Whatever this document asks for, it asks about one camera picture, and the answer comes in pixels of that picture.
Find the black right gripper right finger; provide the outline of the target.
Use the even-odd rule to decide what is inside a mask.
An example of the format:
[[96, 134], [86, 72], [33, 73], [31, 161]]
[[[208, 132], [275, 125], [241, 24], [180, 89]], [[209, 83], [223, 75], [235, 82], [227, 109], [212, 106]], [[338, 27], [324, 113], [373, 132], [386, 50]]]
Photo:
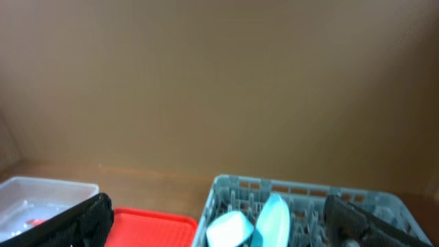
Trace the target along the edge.
[[330, 195], [324, 203], [324, 226], [329, 243], [340, 247], [430, 247], [414, 237], [339, 196]]

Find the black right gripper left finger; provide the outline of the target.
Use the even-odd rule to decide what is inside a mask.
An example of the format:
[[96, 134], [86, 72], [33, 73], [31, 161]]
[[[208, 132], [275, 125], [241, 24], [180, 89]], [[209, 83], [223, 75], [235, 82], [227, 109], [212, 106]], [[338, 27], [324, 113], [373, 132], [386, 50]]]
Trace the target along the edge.
[[1, 242], [1, 247], [104, 247], [113, 223], [111, 199], [99, 193]]

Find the red candy wrapper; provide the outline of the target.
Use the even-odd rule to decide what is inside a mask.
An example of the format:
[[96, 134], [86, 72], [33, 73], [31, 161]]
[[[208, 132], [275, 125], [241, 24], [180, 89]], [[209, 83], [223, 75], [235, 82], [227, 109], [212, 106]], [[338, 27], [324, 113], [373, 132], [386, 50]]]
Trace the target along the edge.
[[26, 224], [29, 226], [38, 226], [44, 222], [45, 222], [45, 220], [31, 219], [31, 220], [26, 221]]

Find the light blue plate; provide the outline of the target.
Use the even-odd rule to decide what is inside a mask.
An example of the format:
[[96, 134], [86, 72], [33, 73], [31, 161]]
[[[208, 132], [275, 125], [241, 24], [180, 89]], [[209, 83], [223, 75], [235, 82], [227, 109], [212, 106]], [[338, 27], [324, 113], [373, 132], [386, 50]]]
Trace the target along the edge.
[[288, 204], [276, 193], [267, 199], [257, 218], [251, 247], [287, 247], [291, 230]]

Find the light blue bowl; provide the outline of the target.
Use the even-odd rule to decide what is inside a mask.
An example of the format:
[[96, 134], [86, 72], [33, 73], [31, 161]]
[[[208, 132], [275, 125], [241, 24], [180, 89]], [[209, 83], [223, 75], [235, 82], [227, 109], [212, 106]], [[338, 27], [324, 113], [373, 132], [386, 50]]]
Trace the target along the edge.
[[241, 211], [231, 211], [213, 220], [206, 230], [210, 247], [236, 247], [249, 239], [254, 225]]

